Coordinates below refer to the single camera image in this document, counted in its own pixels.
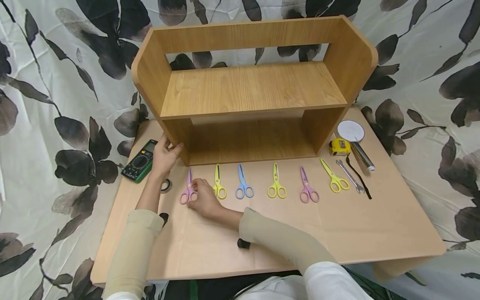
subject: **beige sleeve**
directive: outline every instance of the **beige sleeve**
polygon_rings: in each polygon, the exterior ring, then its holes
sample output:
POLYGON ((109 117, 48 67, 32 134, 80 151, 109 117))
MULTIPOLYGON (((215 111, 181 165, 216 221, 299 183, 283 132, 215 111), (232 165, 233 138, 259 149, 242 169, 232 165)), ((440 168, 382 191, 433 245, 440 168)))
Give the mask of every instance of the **beige sleeve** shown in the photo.
POLYGON ((310 234, 264 217, 249 207, 243 212, 239 233, 242 240, 260 244, 281 254, 302 274, 314 263, 337 262, 333 255, 310 234))
POLYGON ((142 297, 153 243, 164 223, 159 215, 149 210, 134 210, 128 215, 127 226, 110 265, 103 299, 117 292, 142 297))

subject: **wooden table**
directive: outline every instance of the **wooden table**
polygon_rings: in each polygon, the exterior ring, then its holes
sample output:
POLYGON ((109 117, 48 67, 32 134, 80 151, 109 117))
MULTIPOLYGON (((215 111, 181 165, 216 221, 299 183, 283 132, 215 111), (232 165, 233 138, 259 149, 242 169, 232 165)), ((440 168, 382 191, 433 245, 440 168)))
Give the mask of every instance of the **wooden table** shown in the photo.
MULTIPOLYGON (((380 280, 398 276, 443 254, 444 243, 360 110, 350 109, 345 119, 355 120, 365 129, 361 145, 374 162, 376 171, 370 176, 362 173, 362 176, 373 199, 357 194, 353 184, 348 191, 333 193, 329 188, 330 178, 319 159, 303 158, 277 161, 279 181, 288 192, 285 199, 267 197, 267 188, 273 183, 272 161, 242 163, 246 181, 254 188, 255 196, 241 200, 235 197, 239 185, 237 164, 221 165, 221 183, 228 193, 222 204, 238 211, 249 206, 264 216, 310 233, 341 264, 374 262, 373 270, 380 280), (317 204, 304 204, 299 199, 303 188, 300 166, 305 168, 310 185, 320 195, 317 204)), ((160 135, 161 128, 156 121, 145 122, 131 158, 148 139, 158 140, 160 135)), ((335 163, 338 156, 332 157, 328 149, 323 149, 320 157, 336 175, 347 178, 335 163)), ((354 157, 351 162, 359 171, 354 157)), ((187 170, 178 161, 170 174, 172 190, 160 197, 159 212, 166 212, 170 217, 155 242, 147 280, 218 278, 293 268, 287 260, 261 246, 239 249, 238 232, 204 219, 181 205, 179 196, 185 190, 187 170)), ((214 170, 214 165, 192 167, 194 178, 205 178, 210 183, 214 170)), ((91 273, 95 285, 102 285, 107 279, 127 215, 135 208, 145 182, 135 184, 121 178, 91 273)))

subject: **floral curtain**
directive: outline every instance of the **floral curtain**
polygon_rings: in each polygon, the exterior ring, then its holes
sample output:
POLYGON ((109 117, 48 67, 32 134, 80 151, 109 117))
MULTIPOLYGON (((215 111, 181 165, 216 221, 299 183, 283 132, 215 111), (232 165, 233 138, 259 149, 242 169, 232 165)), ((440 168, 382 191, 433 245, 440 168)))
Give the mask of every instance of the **floral curtain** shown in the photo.
MULTIPOLYGON (((89 274, 139 124, 150 27, 346 15, 377 47, 358 105, 449 252, 389 282, 480 292, 480 0, 0 0, 0 290, 100 299, 89 274)), ((327 45, 169 55, 174 70, 321 60, 327 45)), ((365 276, 367 265, 351 266, 365 276)))

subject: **digital multimeter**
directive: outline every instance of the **digital multimeter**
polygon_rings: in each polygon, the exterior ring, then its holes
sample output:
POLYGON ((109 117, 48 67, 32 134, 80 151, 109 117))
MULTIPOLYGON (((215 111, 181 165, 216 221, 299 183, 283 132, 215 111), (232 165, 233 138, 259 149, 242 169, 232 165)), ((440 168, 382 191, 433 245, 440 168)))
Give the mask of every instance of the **digital multimeter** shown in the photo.
POLYGON ((140 152, 123 168, 122 175, 136 183, 141 182, 152 169, 153 150, 156 143, 158 143, 156 140, 148 141, 140 152))

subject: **yellow scissors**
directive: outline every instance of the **yellow scissors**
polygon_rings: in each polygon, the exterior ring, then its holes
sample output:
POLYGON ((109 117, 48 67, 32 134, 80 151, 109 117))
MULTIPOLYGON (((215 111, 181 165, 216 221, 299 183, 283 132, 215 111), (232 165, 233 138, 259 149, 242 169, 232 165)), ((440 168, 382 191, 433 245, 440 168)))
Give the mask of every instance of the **yellow scissors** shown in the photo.
POLYGON ((215 192, 215 196, 219 199, 225 199, 227 197, 227 190, 223 186, 220 185, 220 165, 217 164, 215 167, 215 185, 213 186, 213 191, 215 192))
POLYGON ((285 199, 287 196, 287 190, 285 190, 285 188, 280 185, 280 182, 278 182, 278 165, 276 163, 273 164, 273 184, 268 188, 267 195, 270 198, 275 198, 278 195, 280 199, 285 199))
POLYGON ((332 181, 330 182, 330 189, 332 190, 332 192, 339 193, 341 190, 348 190, 350 188, 350 184, 348 183, 348 181, 343 178, 337 177, 323 158, 320 158, 320 161, 325 171, 327 171, 328 175, 332 179, 332 181))

